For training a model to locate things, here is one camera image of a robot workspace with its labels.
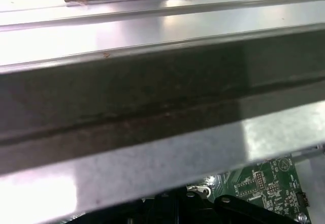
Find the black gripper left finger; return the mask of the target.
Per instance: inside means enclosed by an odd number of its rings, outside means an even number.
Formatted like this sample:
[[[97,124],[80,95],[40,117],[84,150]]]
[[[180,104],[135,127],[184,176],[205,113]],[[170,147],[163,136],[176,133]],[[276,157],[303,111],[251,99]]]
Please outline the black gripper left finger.
[[[77,214],[58,223],[171,223],[175,215],[171,195],[163,193],[121,205]]]

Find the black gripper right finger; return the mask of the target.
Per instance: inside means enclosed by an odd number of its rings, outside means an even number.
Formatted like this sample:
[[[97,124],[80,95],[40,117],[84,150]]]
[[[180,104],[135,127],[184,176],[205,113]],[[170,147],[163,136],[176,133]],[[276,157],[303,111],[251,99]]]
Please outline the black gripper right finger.
[[[213,203],[197,193],[179,198],[177,223],[297,223],[242,199],[222,195]]]

